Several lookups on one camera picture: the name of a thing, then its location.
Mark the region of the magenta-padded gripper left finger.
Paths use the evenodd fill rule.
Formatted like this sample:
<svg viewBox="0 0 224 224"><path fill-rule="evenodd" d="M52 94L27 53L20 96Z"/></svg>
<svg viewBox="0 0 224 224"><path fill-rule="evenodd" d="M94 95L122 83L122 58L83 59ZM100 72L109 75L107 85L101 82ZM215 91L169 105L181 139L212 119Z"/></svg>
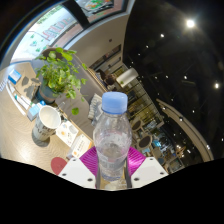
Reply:
<svg viewBox="0 0 224 224"><path fill-rule="evenodd" d="M100 186L100 171L96 149L92 147L80 158L71 158L59 177L84 188L97 189Z"/></svg>

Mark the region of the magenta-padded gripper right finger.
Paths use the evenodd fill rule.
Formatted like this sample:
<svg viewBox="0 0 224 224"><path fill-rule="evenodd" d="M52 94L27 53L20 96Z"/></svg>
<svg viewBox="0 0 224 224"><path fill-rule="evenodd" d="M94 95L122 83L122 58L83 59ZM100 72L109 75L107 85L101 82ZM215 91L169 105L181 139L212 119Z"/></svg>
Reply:
<svg viewBox="0 0 224 224"><path fill-rule="evenodd" d="M140 188L167 175L154 157L145 157L133 147L129 149L125 170L128 188Z"/></svg>

